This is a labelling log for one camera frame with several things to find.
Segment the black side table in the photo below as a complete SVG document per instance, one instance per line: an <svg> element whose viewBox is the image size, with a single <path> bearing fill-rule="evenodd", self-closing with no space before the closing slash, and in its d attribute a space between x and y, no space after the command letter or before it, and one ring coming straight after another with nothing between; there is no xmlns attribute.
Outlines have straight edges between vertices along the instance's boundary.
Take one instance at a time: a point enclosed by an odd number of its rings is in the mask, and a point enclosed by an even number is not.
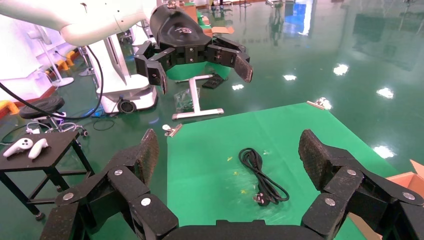
<svg viewBox="0 0 424 240"><path fill-rule="evenodd" d="M64 180L63 176L85 175L85 177L88 178L95 174L86 156L81 150L81 147L76 141L79 135L78 131L66 131L23 136L23 138L31 139L34 144L40 139L47 140L48 147L44 148L40 155L34 160L28 158L30 149L23 150L7 158L3 156L3 152L8 148L4 149L0 153L0 181L22 202L23 205L25 205L29 211L31 211L32 214L35 215L35 219L37 221L43 219L45 214L40 212L35 205L55 203L55 198L35 199L37 194L41 191L41 189L43 189L49 180L53 182L58 191L62 191L69 188L69 185ZM84 165L85 170L58 171L56 169L56 165L71 146L81 160L82 165ZM7 172L37 170L43 170L46 176L29 196L26 196L6 175Z"/></svg>

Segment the green table surface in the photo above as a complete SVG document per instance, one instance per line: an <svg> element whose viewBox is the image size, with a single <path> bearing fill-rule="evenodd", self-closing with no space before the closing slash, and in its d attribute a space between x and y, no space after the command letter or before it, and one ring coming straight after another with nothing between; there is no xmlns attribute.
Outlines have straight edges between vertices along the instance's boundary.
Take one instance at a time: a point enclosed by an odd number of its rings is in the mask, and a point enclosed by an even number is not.
<svg viewBox="0 0 424 240"><path fill-rule="evenodd" d="M299 225L319 194L298 154L304 129L327 145L347 149L380 176L397 174L330 112L306 103L194 122L167 141L167 204L180 226L256 219L268 225ZM267 207L253 201L257 179L238 159L246 147L262 155L263 172L289 192L289 201ZM364 237L348 218L336 239Z"/></svg>

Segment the robotic hand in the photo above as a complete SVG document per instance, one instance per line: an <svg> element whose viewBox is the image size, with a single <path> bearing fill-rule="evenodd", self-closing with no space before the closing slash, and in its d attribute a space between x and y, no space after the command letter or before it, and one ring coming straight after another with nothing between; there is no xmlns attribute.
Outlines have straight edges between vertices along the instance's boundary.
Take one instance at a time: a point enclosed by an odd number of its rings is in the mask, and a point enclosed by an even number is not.
<svg viewBox="0 0 424 240"><path fill-rule="evenodd" d="M175 65L210 62L234 68L247 83L252 81L253 68L246 47L221 36L204 34L203 29L181 8L157 7L150 18L150 29L156 44L146 41L135 54L137 73L148 78L151 85L167 91L166 71Z"/></svg>

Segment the green epoxy floor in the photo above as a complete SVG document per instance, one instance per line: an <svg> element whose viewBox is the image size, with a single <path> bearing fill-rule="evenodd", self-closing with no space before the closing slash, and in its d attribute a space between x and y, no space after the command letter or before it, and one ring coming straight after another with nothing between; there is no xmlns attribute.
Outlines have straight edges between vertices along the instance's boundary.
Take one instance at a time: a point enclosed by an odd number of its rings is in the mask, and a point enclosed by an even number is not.
<svg viewBox="0 0 424 240"><path fill-rule="evenodd" d="M226 6L224 12L209 16L213 26L233 26L227 37L248 49L254 68L253 81L244 83L234 71L215 90L202 89L203 109L224 108L233 114L286 106L327 98L331 113L371 148L387 148L386 160L399 172L411 171L409 159L424 164L424 2L410 7L402 1L297 1L298 5L271 8L264 2L247 8ZM129 47L123 46L125 52ZM338 64L348 66L344 75L333 71ZM128 61L134 71L134 63ZM75 82L57 91L68 115L78 116L97 102L91 77L78 77L82 66L69 72ZM283 76L294 75L296 80ZM244 88L233 90L233 86ZM118 150L137 144L146 129L153 128L161 145L160 160L151 188L166 201L167 144L162 125L192 123L215 116L172 121L173 94L188 88L187 83L168 84L169 94L160 95L157 107L113 118L115 125L106 131L93 129L93 121L83 120L90 136L80 138L83 150L99 172ZM377 94L388 88L392 98ZM0 136L23 124L16 117L0 121ZM107 127L109 122L97 127ZM62 169L80 169L76 156L67 154ZM42 179L40 172L10 174L25 193ZM69 179L72 184L80 181ZM52 184L40 197L56 194ZM38 239L43 223L36 222L23 205L0 184L0 239ZM48 214L52 206L41 206ZM136 239L122 218L112 217L94 239Z"/></svg>

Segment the robotic arm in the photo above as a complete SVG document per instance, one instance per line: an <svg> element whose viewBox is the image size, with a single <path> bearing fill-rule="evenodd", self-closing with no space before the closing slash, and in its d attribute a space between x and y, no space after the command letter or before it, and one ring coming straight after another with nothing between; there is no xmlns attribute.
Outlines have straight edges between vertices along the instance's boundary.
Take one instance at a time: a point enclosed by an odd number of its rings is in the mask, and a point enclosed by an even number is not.
<svg viewBox="0 0 424 240"><path fill-rule="evenodd" d="M156 0L0 0L0 15L59 31L66 42L86 46L149 19Z"/></svg>
<svg viewBox="0 0 424 240"><path fill-rule="evenodd" d="M166 71L176 65L211 62L234 68L247 83L253 76L246 47L212 38L181 8L156 0L0 0L0 15L59 31L74 46L87 46L150 20L157 44L146 41L135 55L137 73L167 91Z"/></svg>

